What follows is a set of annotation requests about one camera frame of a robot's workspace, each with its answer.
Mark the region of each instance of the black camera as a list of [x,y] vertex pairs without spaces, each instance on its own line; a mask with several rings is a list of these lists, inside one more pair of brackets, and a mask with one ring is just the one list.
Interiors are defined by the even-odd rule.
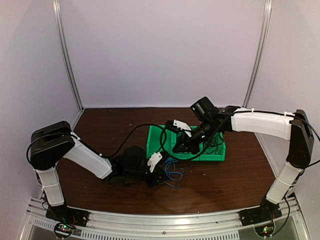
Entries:
[[212,121],[219,113],[219,109],[206,96],[195,102],[190,108],[201,122]]

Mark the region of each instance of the white plastic part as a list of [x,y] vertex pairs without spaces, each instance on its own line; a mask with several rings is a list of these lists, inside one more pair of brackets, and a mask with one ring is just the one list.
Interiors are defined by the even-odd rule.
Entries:
[[296,168],[289,162],[286,162],[279,176],[275,179],[266,194],[266,199],[274,204],[280,203],[286,192],[293,186],[295,180],[302,171],[302,169]]
[[187,130],[185,131],[185,133],[189,136],[189,138],[191,138],[191,127],[186,124],[185,122],[183,121],[179,121],[179,120],[173,120],[173,126],[176,126],[178,129],[181,129],[181,130]]
[[63,157],[79,164],[100,179],[104,179],[112,172],[108,159],[103,158],[83,145],[78,139],[73,139],[75,145]]
[[41,180],[42,188],[46,194],[48,203],[52,206],[59,206],[64,204],[64,196],[59,183],[59,177],[56,167],[48,170],[35,170]]
[[152,173],[155,169],[155,166],[158,164],[158,162],[162,159],[162,155],[160,152],[155,152],[151,155],[149,158],[147,165],[150,166],[150,173]]
[[231,117],[232,130],[236,132],[252,132],[276,136],[285,140],[290,140],[291,124],[294,118],[270,113],[255,112],[255,109],[238,108]]

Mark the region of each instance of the blue wire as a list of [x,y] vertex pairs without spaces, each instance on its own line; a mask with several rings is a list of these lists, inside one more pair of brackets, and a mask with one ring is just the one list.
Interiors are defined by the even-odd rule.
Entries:
[[[173,160],[171,157],[169,157],[167,160],[165,160],[164,164],[165,164],[165,168],[164,168],[164,171],[165,171],[165,174],[167,175],[167,177],[172,180],[172,181],[175,181],[175,182],[178,182],[182,179],[182,177],[184,176],[184,173],[185,173],[185,170],[183,168],[180,168],[180,170],[182,171],[177,171],[176,170],[176,163],[178,162],[178,160]],[[170,171],[169,168],[171,167],[171,164],[173,164],[173,170]],[[171,177],[171,175],[178,175],[179,178],[178,179],[175,179],[173,177]],[[174,186],[168,182],[165,181],[166,184],[168,184],[169,186],[175,188],[175,189],[178,189],[180,188],[180,186]]]

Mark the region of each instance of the brown wooden surface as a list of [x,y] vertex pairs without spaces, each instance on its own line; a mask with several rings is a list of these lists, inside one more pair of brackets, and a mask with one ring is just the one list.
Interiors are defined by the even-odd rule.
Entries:
[[[189,108],[86,109],[75,132],[92,148],[112,154],[139,124],[164,124],[179,119],[190,125],[199,121]],[[147,144],[148,127],[138,129],[126,147]],[[225,133],[224,162],[180,161],[184,168],[180,188],[166,184],[148,188],[144,182],[131,186],[104,183],[69,161],[57,170],[69,206],[126,214],[207,213],[258,205],[274,181],[273,172],[253,133]]]

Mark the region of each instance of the black cable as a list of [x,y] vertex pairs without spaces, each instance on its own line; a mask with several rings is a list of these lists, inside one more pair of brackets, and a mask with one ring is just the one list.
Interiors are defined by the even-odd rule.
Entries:
[[[318,141],[320,142],[320,136],[319,136],[319,134],[317,133],[317,131],[314,129],[314,127],[311,126],[311,124],[308,123],[307,121],[305,121],[304,119],[300,119],[300,120],[301,120],[303,123],[307,124],[307,125],[311,128],[311,130],[314,132],[316,138],[317,138]],[[310,163],[310,164],[306,167],[306,169],[309,168],[309,167],[311,167],[311,166],[313,166],[313,165],[316,165],[316,164],[318,164],[318,163],[320,163],[320,159],[319,159],[318,161],[315,161],[315,162],[313,162],[313,163]]]
[[288,200],[287,200],[286,196],[284,196],[284,200],[285,200],[286,204],[288,205],[288,215],[286,216],[286,219],[285,219],[284,223],[283,223],[282,226],[278,229],[278,231],[276,231],[275,233],[272,233],[272,235],[271,235],[272,237],[273,237],[274,235],[278,234],[278,233],[284,228],[284,226],[286,225],[286,223],[288,222],[288,219],[289,219],[289,217],[290,217],[290,205],[289,205],[289,203],[288,203]]
[[215,148],[215,150],[212,150],[210,152],[205,152],[205,154],[210,155],[212,153],[218,154],[219,153],[219,146],[221,146],[222,144],[224,144],[225,140],[220,136],[219,133],[217,133],[214,137],[215,139],[215,144],[212,145],[213,141],[211,142],[210,148]]
[[[234,114],[246,114],[246,113],[261,113],[261,114],[274,114],[279,116],[284,116],[284,113],[276,112],[276,111],[262,111],[262,110],[244,110],[244,111],[235,111]],[[288,117],[294,118],[294,115],[286,114]]]
[[[122,149],[122,147],[125,145],[125,143],[127,142],[127,140],[131,137],[131,135],[135,132],[135,130],[137,130],[138,128],[141,128],[141,127],[145,127],[145,126],[154,126],[154,127],[157,127],[157,128],[160,128],[162,131],[164,131],[165,128],[163,128],[162,126],[160,125],[157,125],[157,124],[152,124],[152,123],[145,123],[145,124],[140,124],[138,126],[136,126],[131,132],[129,132],[129,134],[126,136],[126,138],[123,140],[123,142],[120,144],[119,148],[114,152],[114,154],[110,155],[110,156],[102,156],[103,158],[113,158],[115,157],[118,152],[120,152],[120,150]],[[167,133],[164,132],[164,138],[165,140],[167,140]]]
[[31,161],[30,161],[30,158],[29,158],[29,151],[30,151],[30,148],[33,146],[33,144],[35,144],[37,141],[39,141],[40,139],[44,139],[46,137],[51,137],[51,136],[61,136],[62,134],[61,133],[52,133],[52,134],[47,134],[47,135],[44,135],[44,136],[40,136],[38,137],[37,139],[35,139],[34,141],[32,141],[30,143],[30,145],[27,147],[26,149],[26,159],[28,161],[29,164],[31,164]]
[[49,211],[49,206],[48,206],[48,208],[45,208],[44,204],[47,204],[47,201],[43,201],[41,205],[45,210]]

